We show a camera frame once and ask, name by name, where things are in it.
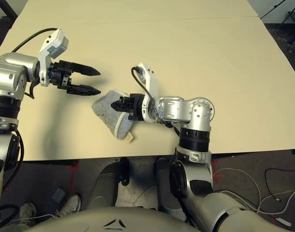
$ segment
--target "white cable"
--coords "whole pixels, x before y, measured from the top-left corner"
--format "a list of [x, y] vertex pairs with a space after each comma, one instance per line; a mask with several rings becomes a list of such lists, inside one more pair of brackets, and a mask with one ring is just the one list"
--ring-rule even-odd
[[259, 193], [259, 206], [258, 206], [258, 209], [257, 209], [257, 214], [259, 213], [259, 210], [260, 210], [260, 206], [261, 206], [261, 192], [260, 192], [260, 189], [259, 189], [259, 186], [257, 185], [257, 183], [255, 182], [255, 180], [246, 172], [244, 172], [243, 170], [240, 170], [240, 169], [236, 169], [236, 168], [222, 168], [222, 169], [219, 169], [217, 170], [216, 172], [214, 172], [214, 174], [222, 171], [222, 170], [234, 170], [234, 171], [239, 171], [241, 173], [244, 173], [245, 175], [247, 175], [252, 181], [253, 183], [255, 184], [255, 186], [257, 187], [258, 189], [258, 193]]
[[[231, 191], [229, 191], [229, 190], [223, 190], [223, 191], [221, 191], [221, 193], [223, 193], [223, 192], [228, 192], [228, 193], [230, 193], [230, 194], [236, 196], [236, 197], [239, 198], [241, 201], [243, 201], [244, 203], [246, 203], [251, 209], [253, 209], [253, 210], [255, 210], [255, 211], [258, 211], [258, 212], [261, 213], [261, 214], [267, 214], [267, 215], [277, 215], [277, 214], [282, 214], [282, 213], [284, 213], [284, 212], [287, 210], [287, 208], [288, 208], [288, 205], [289, 205], [289, 203], [290, 203], [290, 200], [292, 199], [292, 197], [293, 197], [294, 194], [295, 194], [295, 190], [290, 190], [290, 191], [285, 191], [285, 192], [274, 193], [273, 195], [281, 195], [281, 194], [285, 194], [285, 193], [288, 193], [288, 192], [293, 192], [293, 193], [290, 195], [290, 197], [289, 197], [289, 199], [288, 199], [288, 201], [287, 201], [287, 203], [286, 203], [286, 206], [284, 207], [283, 210], [281, 210], [280, 212], [275, 212], [275, 213], [266, 213], [266, 212], [261, 211], [261, 210], [259, 209], [259, 207], [258, 207], [258, 208], [254, 208], [252, 205], [250, 205], [248, 202], [246, 202], [246, 201], [245, 201], [244, 199], [242, 199], [240, 196], [236, 195], [235, 193], [233, 193], [233, 192], [231, 192]], [[272, 195], [269, 195], [269, 196], [265, 197], [264, 199], [262, 199], [261, 203], [262, 203], [264, 200], [266, 200], [267, 198], [269, 198], [269, 197], [272, 197]]]
[[228, 193], [230, 193], [230, 194], [236, 196], [236, 197], [239, 198], [242, 202], [244, 202], [246, 205], [248, 205], [251, 209], [253, 209], [253, 210], [255, 210], [255, 211], [257, 210], [257, 209], [254, 208], [251, 204], [249, 204], [249, 203], [246, 202], [243, 198], [241, 198], [239, 195], [237, 195], [237, 194], [235, 194], [235, 193], [233, 193], [233, 192], [231, 192], [231, 191], [229, 191], [229, 190], [223, 190], [223, 191], [221, 191], [220, 193], [224, 193], [224, 192], [228, 192]]
[[239, 199], [239, 198], [234, 198], [234, 200], [238, 201], [238, 202], [241, 203], [243, 206], [245, 206], [245, 208], [246, 208], [247, 210], [250, 210], [249, 207], [247, 206], [247, 204], [245, 204], [245, 202], [242, 201], [241, 199]]
[[12, 221], [21, 221], [21, 220], [29, 220], [29, 219], [43, 218], [43, 217], [47, 217], [47, 216], [51, 216], [53, 218], [59, 218], [59, 217], [54, 216], [53, 214], [45, 214], [45, 215], [38, 216], [38, 217], [28, 217], [28, 218], [21, 218], [21, 219], [11, 220], [11, 222]]
[[[289, 190], [289, 191], [285, 191], [285, 192], [273, 193], [273, 195], [274, 195], [274, 196], [275, 196], [275, 195], [281, 195], [281, 194], [285, 194], [285, 193], [288, 193], [288, 192], [294, 192], [294, 190]], [[270, 197], [272, 197], [272, 195], [269, 195], [269, 196], [263, 198], [262, 201], [261, 201], [261, 203], [262, 203], [263, 201], [265, 201], [267, 198], [270, 198]]]
[[134, 201], [134, 203], [132, 204], [132, 206], [134, 206], [136, 204], [136, 202], [140, 199], [140, 197], [146, 193], [148, 190], [157, 187], [156, 185], [150, 186], [148, 189], [144, 190], [143, 193], [140, 194], [140, 196]]

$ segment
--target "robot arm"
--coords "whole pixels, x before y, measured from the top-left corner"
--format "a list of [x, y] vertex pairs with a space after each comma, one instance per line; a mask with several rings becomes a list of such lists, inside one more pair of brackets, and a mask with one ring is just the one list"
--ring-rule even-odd
[[[150, 76], [151, 68], [141, 63], [135, 70], [143, 83], [149, 83], [146, 85], [148, 91], [158, 91], [158, 87], [151, 86], [158, 83], [154, 72]], [[129, 112], [130, 120], [180, 125], [180, 140], [175, 150], [177, 161], [172, 163], [169, 172], [170, 190], [198, 228], [203, 232], [287, 231], [246, 210], [230, 196], [213, 192], [209, 142], [210, 121], [214, 118], [215, 109], [211, 101], [205, 98], [158, 97], [156, 93], [153, 92], [155, 105], [153, 101], [144, 101], [150, 99], [148, 94], [130, 94], [129, 98], [121, 97], [113, 102], [111, 107], [116, 111]], [[144, 113], [148, 113], [153, 120], [146, 119]]]
[[83, 85], [72, 85], [70, 75], [79, 72], [85, 75], [100, 75], [89, 66], [60, 61], [52, 63], [51, 58], [57, 58], [67, 49], [68, 39], [58, 29], [44, 41], [40, 50], [40, 61], [36, 57], [20, 53], [7, 53], [0, 56], [0, 197], [3, 184], [3, 173], [17, 163], [20, 137], [17, 131], [18, 113], [23, 100], [27, 82], [32, 89], [37, 84], [47, 87], [49, 83], [57, 88], [65, 89], [67, 93], [76, 95], [96, 95], [100, 91]]

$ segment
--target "floor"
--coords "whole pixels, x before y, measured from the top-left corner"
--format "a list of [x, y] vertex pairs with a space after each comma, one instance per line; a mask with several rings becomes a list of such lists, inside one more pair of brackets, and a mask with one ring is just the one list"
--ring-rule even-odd
[[[6, 35], [11, 23], [7, 18], [0, 20], [0, 44]], [[295, 50], [292, 34], [280, 31], [273, 35], [284, 54], [295, 70]], [[157, 208], [157, 197], [153, 167], [156, 157], [130, 158], [130, 184], [127, 187], [119, 186], [117, 206], [143, 206]], [[22, 205], [24, 202], [33, 202], [38, 209], [38, 215], [54, 214], [62, 203], [53, 200], [53, 194], [60, 188], [70, 195], [79, 193], [82, 197], [82, 209], [93, 184], [101, 170], [114, 159], [82, 159], [75, 167], [68, 165], [48, 165], [44, 163], [24, 162], [17, 177], [6, 189], [1, 204], [14, 203]], [[271, 151], [244, 154], [226, 154], [213, 157], [213, 169], [236, 168], [247, 172], [258, 184], [262, 197], [269, 195], [264, 180], [264, 170], [267, 168], [283, 168], [295, 170], [295, 151]], [[11, 171], [5, 174], [9, 178]], [[295, 188], [295, 172], [270, 171], [267, 176], [270, 190], [273, 193], [293, 190]], [[234, 170], [223, 170], [214, 177], [214, 190], [229, 189], [255, 204], [258, 204], [258, 192], [251, 179], [243, 173]], [[279, 195], [281, 201], [273, 198], [266, 200], [262, 209], [266, 212], [278, 212], [283, 209], [290, 193]], [[266, 220], [283, 226], [275, 219], [262, 215]], [[275, 216], [292, 224], [290, 230], [295, 231], [295, 196], [288, 209], [281, 215]]]

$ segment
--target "wires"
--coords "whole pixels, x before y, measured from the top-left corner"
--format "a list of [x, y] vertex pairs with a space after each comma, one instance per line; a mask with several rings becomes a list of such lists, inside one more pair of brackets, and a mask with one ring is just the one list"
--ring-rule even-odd
[[152, 97], [152, 95], [150, 94], [150, 92], [145, 88], [145, 86], [142, 84], [142, 82], [139, 81], [138, 78], [135, 76], [134, 71], [136, 71], [137, 73], [140, 73], [140, 67], [132, 67], [131, 68], [132, 77], [139, 84], [139, 86], [142, 87], [142, 89], [146, 92], [146, 94], [150, 98], [150, 101], [152, 102], [152, 109], [153, 109], [153, 111], [155, 113], [156, 120], [157, 120], [157, 122], [161, 122], [161, 120], [159, 119], [159, 116], [158, 116], [158, 112], [157, 112], [156, 107], [155, 107], [155, 100], [154, 100], [154, 98]]
[[45, 215], [38, 216], [38, 217], [28, 217], [28, 218], [16, 219], [16, 220], [12, 220], [11, 222], [13, 222], [13, 221], [21, 221], [21, 220], [37, 219], [37, 218], [43, 218], [43, 217], [48, 217], [48, 216], [53, 217], [53, 218], [59, 218], [59, 217], [56, 217], [53, 214], [45, 214]]
[[150, 186], [148, 189], [144, 190], [143, 193], [140, 194], [140, 196], [134, 201], [134, 203], [132, 204], [132, 206], [134, 206], [136, 204], [136, 202], [141, 198], [141, 196], [143, 196], [144, 193], [146, 193], [148, 190], [156, 188], [156, 185]]
[[15, 204], [4, 204], [4, 205], [0, 206], [0, 211], [6, 210], [6, 209], [13, 209], [14, 211], [5, 220], [0, 222], [0, 228], [3, 227], [4, 225], [6, 225], [7, 223], [9, 223], [11, 221], [11, 219], [13, 219], [17, 215], [17, 213], [19, 212], [19, 207]]
[[13, 49], [12, 52], [17, 52], [18, 49], [20, 49], [22, 46], [24, 46], [25, 44], [27, 44], [30, 40], [32, 40], [33, 38], [35, 38], [36, 36], [44, 33], [44, 32], [47, 32], [47, 31], [52, 31], [52, 30], [57, 30], [58, 28], [47, 28], [47, 29], [43, 29], [43, 30], [40, 30], [36, 33], [34, 33], [33, 35], [29, 36], [27, 39], [25, 39], [22, 43], [20, 43], [15, 49]]
[[267, 190], [269, 192], [269, 194], [271, 194], [271, 196], [273, 198], [275, 198], [276, 201], [279, 201], [281, 202], [281, 200], [279, 198], [276, 198], [274, 196], [273, 193], [271, 193], [270, 189], [269, 189], [269, 186], [268, 186], [268, 181], [267, 181], [267, 172], [270, 171], [270, 170], [277, 170], [277, 171], [283, 171], [283, 172], [295, 172], [295, 170], [287, 170], [287, 169], [281, 169], [281, 168], [268, 168], [264, 171], [264, 179], [265, 179], [265, 183], [266, 183], [266, 186], [267, 186]]
[[165, 123], [163, 120], [161, 120], [159, 118], [156, 106], [155, 106], [155, 99], [152, 97], [151, 93], [146, 89], [146, 87], [142, 84], [142, 82], [136, 77], [136, 75], [134, 74], [134, 71], [136, 71], [137, 73], [141, 73], [141, 68], [136, 66], [136, 67], [132, 67], [131, 68], [131, 74], [132, 77], [134, 78], [134, 80], [141, 86], [141, 88], [146, 92], [146, 94], [148, 95], [148, 97], [150, 98], [151, 101], [151, 106], [152, 106], [152, 110], [154, 112], [154, 116], [156, 118], [157, 123], [161, 123], [161, 124], [165, 124], [166, 127], [168, 128], [174, 128], [175, 133], [180, 136], [180, 132], [179, 130], [172, 124], [172, 123]]
[[[249, 204], [247, 204], [247, 203], [245, 202], [245, 201], [247, 201], [248, 203], [252, 204], [255, 208], [258, 208], [258, 206], [257, 206], [255, 203], [251, 202], [250, 200], [246, 199], [245, 197], [239, 195], [238, 193], [236, 193], [236, 192], [234, 192], [234, 191], [226, 190], [226, 189], [220, 189], [220, 190], [217, 190], [216, 192], [220, 192], [220, 193], [228, 192], [228, 193], [234, 195], [235, 197], [238, 197], [238, 199], [239, 199], [241, 202], [243, 202], [245, 205], [249, 206]], [[272, 215], [267, 215], [267, 216], [269, 216], [270, 218], [276, 220], [276, 218], [273, 217]], [[280, 223], [280, 225], [281, 225], [282, 227], [284, 227], [284, 228], [287, 229], [287, 227], [286, 227], [285, 225], [283, 225], [282, 223]]]
[[257, 209], [257, 214], [258, 214], [259, 213], [259, 210], [260, 210], [260, 205], [261, 205], [261, 192], [260, 192], [259, 186], [255, 182], [255, 180], [248, 173], [244, 172], [243, 170], [236, 169], [236, 168], [222, 168], [222, 169], [219, 169], [218, 171], [214, 172], [214, 174], [216, 174], [216, 173], [218, 173], [218, 172], [220, 172], [222, 170], [234, 170], [234, 171], [238, 171], [238, 172], [244, 173], [245, 175], [247, 175], [253, 181], [253, 183], [257, 187], [258, 193], [259, 193], [259, 201], [258, 201], [259, 202], [259, 206], [258, 206], [258, 209]]
[[[291, 200], [292, 197], [295, 195], [295, 190], [290, 190], [290, 191], [285, 191], [285, 192], [275, 193], [274, 195], [280, 195], [280, 194], [285, 194], [285, 193], [288, 193], [288, 192], [293, 192], [293, 193], [290, 195], [290, 197], [289, 197], [289, 199], [288, 199], [288, 201], [287, 201], [287, 203], [286, 203], [286, 206], [283, 208], [283, 210], [281, 210], [281, 211], [279, 211], [279, 212], [275, 212], [275, 213], [267, 213], [267, 212], [264, 212], [264, 211], [260, 210], [259, 207], [258, 207], [258, 208], [253, 207], [252, 205], [250, 205], [249, 203], [247, 203], [246, 201], [244, 201], [244, 199], [242, 199], [239, 195], [237, 195], [236, 193], [234, 193], [234, 192], [232, 192], [232, 191], [229, 191], [229, 190], [222, 190], [222, 191], [221, 191], [221, 193], [224, 193], [224, 192], [228, 192], [228, 193], [230, 193], [230, 194], [232, 194], [232, 195], [238, 197], [241, 201], [243, 201], [245, 204], [247, 204], [251, 209], [253, 209], [253, 210], [255, 210], [255, 211], [257, 211], [257, 212], [259, 212], [259, 213], [261, 213], [261, 214], [267, 214], [267, 215], [277, 215], [277, 214], [282, 214], [282, 213], [284, 213], [284, 212], [287, 210], [287, 208], [288, 208], [288, 205], [289, 205], [289, 203], [290, 203], [290, 200]], [[264, 199], [262, 199], [262, 201], [260, 201], [260, 204], [262, 204], [262, 202], [265, 201], [265, 200], [266, 200], [267, 198], [269, 198], [269, 197], [272, 197], [272, 196], [269, 195], [269, 196], [265, 197]]]
[[[40, 30], [36, 33], [34, 33], [33, 35], [29, 36], [27, 39], [25, 39], [22, 43], [20, 43], [15, 49], [12, 50], [12, 52], [17, 52], [18, 49], [20, 49], [22, 46], [24, 46], [25, 44], [27, 44], [30, 40], [32, 40], [33, 38], [35, 38], [36, 36], [44, 33], [44, 32], [47, 32], [47, 31], [53, 31], [53, 30], [57, 30], [58, 28], [47, 28], [47, 29], [43, 29], [43, 30]], [[26, 96], [29, 96], [30, 98], [32, 99], [35, 99], [35, 97], [33, 96], [33, 88], [35, 88], [35, 86], [37, 84], [40, 83], [40, 78], [39, 79], [36, 79], [34, 81], [31, 82], [31, 85], [29, 87], [29, 93], [24, 93]]]
[[10, 178], [8, 179], [8, 181], [3, 185], [2, 187], [2, 192], [4, 192], [6, 190], [6, 188], [9, 186], [9, 184], [11, 183], [11, 181], [14, 179], [14, 177], [17, 175], [18, 171], [20, 170], [22, 163], [23, 163], [23, 159], [24, 159], [24, 144], [23, 144], [23, 139], [22, 136], [20, 134], [20, 132], [17, 130], [16, 131], [16, 135], [20, 137], [20, 145], [21, 145], [21, 155], [20, 155], [20, 160], [16, 166], [16, 169], [14, 170], [14, 172], [12, 173], [12, 175], [10, 176]]

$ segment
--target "black cable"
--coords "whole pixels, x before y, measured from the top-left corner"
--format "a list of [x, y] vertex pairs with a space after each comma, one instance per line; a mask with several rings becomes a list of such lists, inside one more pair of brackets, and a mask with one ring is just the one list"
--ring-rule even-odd
[[[33, 38], [35, 38], [36, 36], [44, 33], [44, 32], [47, 32], [47, 31], [53, 31], [53, 30], [57, 30], [58, 28], [47, 28], [47, 29], [43, 29], [43, 30], [40, 30], [36, 33], [34, 33], [33, 35], [29, 36], [27, 39], [25, 39], [22, 43], [20, 43], [15, 49], [13, 49], [12, 52], [16, 52], [18, 49], [20, 49], [22, 46], [24, 46], [26, 43], [28, 43], [30, 40], [32, 40]], [[33, 88], [37, 85], [36, 82], [33, 84], [33, 82], [31, 83], [30, 85], [30, 88], [29, 88], [29, 93], [24, 93], [25, 95], [29, 96], [30, 98], [32, 99], [35, 99], [35, 97], [33, 96]]]
[[180, 136], [180, 131], [173, 125], [173, 128], [174, 128], [174, 131], [175, 131], [175, 133], [178, 135], [178, 136]]
[[273, 198], [275, 198], [276, 201], [281, 202], [281, 199], [275, 197], [275, 196], [273, 195], [273, 193], [271, 193], [271, 191], [270, 191], [270, 189], [269, 189], [268, 182], [267, 182], [267, 172], [270, 171], [270, 170], [277, 170], [277, 171], [283, 171], [283, 172], [295, 172], [295, 170], [288, 170], [288, 169], [281, 169], [281, 168], [268, 168], [268, 169], [266, 169], [266, 170], [264, 171], [264, 180], [265, 180], [265, 184], [266, 184], [266, 186], [267, 186], [267, 190], [268, 190], [269, 194], [270, 194]]
[[18, 213], [19, 207], [15, 204], [4, 204], [0, 206], [0, 211], [5, 210], [5, 209], [13, 209], [13, 213], [8, 216], [5, 220], [0, 222], [0, 228], [9, 223]]
[[[238, 194], [238, 193], [236, 193], [236, 192], [234, 192], [234, 191], [232, 191], [232, 190], [220, 189], [220, 190], [217, 190], [217, 191], [215, 191], [215, 192], [221, 192], [221, 191], [230, 191], [230, 192], [232, 192], [232, 193], [238, 195], [239, 197], [243, 198], [244, 200], [248, 201], [248, 203], [252, 204], [255, 208], [258, 208], [258, 206], [257, 206], [255, 203], [251, 202], [251, 201], [248, 200], [247, 198], [241, 196], [240, 194]], [[266, 214], [266, 215], [269, 216], [270, 218], [276, 220], [276, 218], [273, 217], [272, 215], [269, 215], [269, 214]], [[285, 229], [288, 229], [288, 228], [289, 228], [289, 227], [286, 227], [285, 225], [283, 225], [282, 223], [280, 223], [280, 225], [281, 225], [283, 228], [285, 228]]]
[[33, 38], [35, 38], [36, 36], [44, 33], [44, 32], [47, 32], [47, 31], [52, 31], [52, 30], [57, 30], [58, 28], [47, 28], [47, 29], [43, 29], [43, 30], [40, 30], [36, 33], [34, 33], [33, 35], [29, 36], [27, 39], [25, 39], [22, 43], [20, 43], [15, 49], [13, 49], [12, 52], [16, 52], [18, 49], [20, 49], [22, 46], [24, 46], [26, 43], [28, 43], [30, 40], [32, 40]]
[[193, 224], [193, 222], [192, 222], [192, 217], [191, 217], [191, 215], [190, 215], [188, 209], [186, 208], [185, 204], [182, 202], [181, 199], [177, 198], [177, 200], [178, 200], [178, 202], [180, 203], [180, 205], [181, 205], [181, 207], [182, 207], [182, 210], [183, 210], [184, 214], [186, 215], [186, 220], [189, 222], [189, 224], [190, 224], [191, 226], [195, 227], [194, 224]]
[[131, 74], [132, 74], [134, 80], [142, 87], [142, 89], [144, 89], [144, 91], [147, 93], [149, 98], [154, 102], [154, 98], [152, 97], [150, 92], [145, 88], [145, 86], [141, 83], [141, 81], [139, 81], [138, 78], [135, 76], [134, 71], [136, 71], [137, 73], [140, 73], [140, 68], [139, 67], [132, 67]]
[[20, 170], [22, 163], [23, 163], [23, 159], [24, 159], [24, 144], [23, 144], [23, 139], [22, 136], [20, 134], [19, 131], [16, 131], [16, 135], [20, 137], [20, 145], [21, 145], [21, 155], [20, 155], [20, 160], [16, 166], [16, 169], [14, 170], [14, 172], [12, 173], [12, 175], [10, 176], [10, 178], [8, 179], [8, 181], [3, 185], [2, 187], [2, 192], [4, 192], [6, 190], [6, 188], [9, 186], [9, 184], [11, 183], [11, 181], [14, 179], [14, 177], [17, 175], [18, 171]]
[[34, 79], [29, 87], [29, 93], [24, 93], [25, 95], [29, 96], [31, 99], [35, 99], [33, 95], [33, 88], [35, 88], [40, 83], [40, 78]]

